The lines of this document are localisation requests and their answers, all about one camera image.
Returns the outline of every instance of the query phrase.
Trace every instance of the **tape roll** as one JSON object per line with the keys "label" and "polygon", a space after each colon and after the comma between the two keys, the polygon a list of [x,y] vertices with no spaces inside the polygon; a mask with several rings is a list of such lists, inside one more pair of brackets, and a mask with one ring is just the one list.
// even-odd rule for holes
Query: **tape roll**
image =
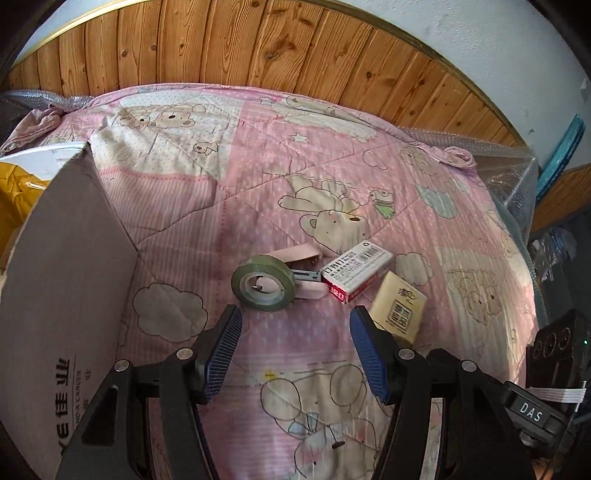
{"label": "tape roll", "polygon": [[287,307],[296,297],[293,272],[270,255],[254,255],[232,274],[232,291],[250,308],[274,312]]}

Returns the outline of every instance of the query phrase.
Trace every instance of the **wood grain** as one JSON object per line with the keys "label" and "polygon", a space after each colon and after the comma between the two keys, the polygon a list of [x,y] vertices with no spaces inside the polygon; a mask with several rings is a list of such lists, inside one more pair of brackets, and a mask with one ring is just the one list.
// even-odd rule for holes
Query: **wood grain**
{"label": "wood grain", "polygon": [[91,95],[119,90],[117,23],[119,11],[86,22],[86,73]]}
{"label": "wood grain", "polygon": [[86,76],[85,25],[60,35],[60,73],[65,96],[88,95]]}
{"label": "wood grain", "polygon": [[37,55],[29,55],[21,63],[22,86],[30,90],[39,90],[39,71]]}
{"label": "wood grain", "polygon": [[54,38],[37,50],[37,68],[41,90],[63,95],[60,75],[60,39]]}
{"label": "wood grain", "polygon": [[485,113],[469,132],[468,136],[490,142],[502,126],[502,122],[496,117],[494,112],[485,107]]}
{"label": "wood grain", "polygon": [[547,228],[590,203],[591,166],[567,171],[535,208],[531,231]]}
{"label": "wood grain", "polygon": [[293,92],[322,8],[269,0],[255,42],[247,85]]}
{"label": "wood grain", "polygon": [[460,80],[446,73],[421,112],[414,128],[443,131],[468,96],[469,90]]}
{"label": "wood grain", "polygon": [[371,31],[361,20],[325,10],[295,91],[337,103]]}
{"label": "wood grain", "polygon": [[10,72],[8,72],[6,83],[8,89],[10,90],[22,90],[24,88],[22,83],[22,70],[20,65],[17,65],[12,70],[10,70]]}
{"label": "wood grain", "polygon": [[117,34],[119,87],[156,83],[160,0],[119,10]]}
{"label": "wood grain", "polygon": [[468,94],[444,130],[451,134],[469,135],[486,113],[484,102],[474,93]]}
{"label": "wood grain", "polygon": [[209,0],[163,0],[158,35],[158,82],[199,81],[208,10]]}
{"label": "wood grain", "polygon": [[503,140],[508,133],[509,131],[507,130],[507,127],[504,125],[501,126],[499,131],[491,138],[491,142],[500,144],[501,140]]}
{"label": "wood grain", "polygon": [[414,52],[386,98],[379,112],[380,117],[395,125],[406,117],[410,120],[407,123],[412,124],[441,77],[443,71],[434,61],[419,51]]}
{"label": "wood grain", "polygon": [[66,31],[16,65],[4,87],[69,96],[158,82],[251,85],[401,127],[520,144],[479,90],[411,43],[296,0],[148,0]]}
{"label": "wood grain", "polygon": [[359,56],[339,104],[379,115],[413,52],[408,43],[376,30]]}
{"label": "wood grain", "polygon": [[212,0],[203,42],[201,81],[246,85],[264,0]]}

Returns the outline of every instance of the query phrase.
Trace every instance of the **blue object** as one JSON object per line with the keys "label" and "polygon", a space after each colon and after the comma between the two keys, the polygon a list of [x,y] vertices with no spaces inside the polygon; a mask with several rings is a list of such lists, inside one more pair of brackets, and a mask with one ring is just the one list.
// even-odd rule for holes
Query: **blue object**
{"label": "blue object", "polygon": [[207,401],[217,395],[222,389],[223,379],[226,376],[234,350],[242,333],[242,312],[235,309],[228,324],[217,339],[209,361],[205,364],[205,378],[207,379]]}
{"label": "blue object", "polygon": [[544,195],[550,190],[550,187],[560,177],[560,174],[572,158],[574,151],[579,146],[585,128],[583,119],[575,115],[563,139],[558,144],[558,148],[556,148],[556,151],[552,155],[550,162],[546,165],[542,175],[538,179],[538,186],[535,192],[536,205],[539,204],[541,199],[544,198]]}
{"label": "blue object", "polygon": [[390,397],[388,389],[386,366],[382,362],[369,330],[363,321],[363,317],[357,309],[351,310],[349,315],[349,329],[351,338],[355,344],[357,355],[361,360],[363,372],[368,379],[371,392],[379,398],[383,404],[387,404]]}

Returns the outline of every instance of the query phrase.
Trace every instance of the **small cardboard box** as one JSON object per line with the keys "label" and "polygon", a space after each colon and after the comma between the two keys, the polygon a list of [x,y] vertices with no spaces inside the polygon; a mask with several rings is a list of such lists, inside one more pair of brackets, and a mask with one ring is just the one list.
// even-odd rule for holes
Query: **small cardboard box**
{"label": "small cardboard box", "polygon": [[322,281],[337,300],[347,303],[383,275],[391,260],[390,252],[364,241],[326,265]]}
{"label": "small cardboard box", "polygon": [[423,318],[427,297],[392,272],[386,273],[369,314],[383,330],[411,346]]}

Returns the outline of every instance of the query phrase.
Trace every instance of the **cardboard box flap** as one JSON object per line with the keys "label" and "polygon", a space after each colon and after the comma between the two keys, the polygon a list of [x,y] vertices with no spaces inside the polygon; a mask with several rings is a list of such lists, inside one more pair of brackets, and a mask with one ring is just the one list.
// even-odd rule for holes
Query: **cardboard box flap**
{"label": "cardboard box flap", "polygon": [[0,299],[0,421],[42,480],[113,365],[136,260],[86,144],[22,227]]}

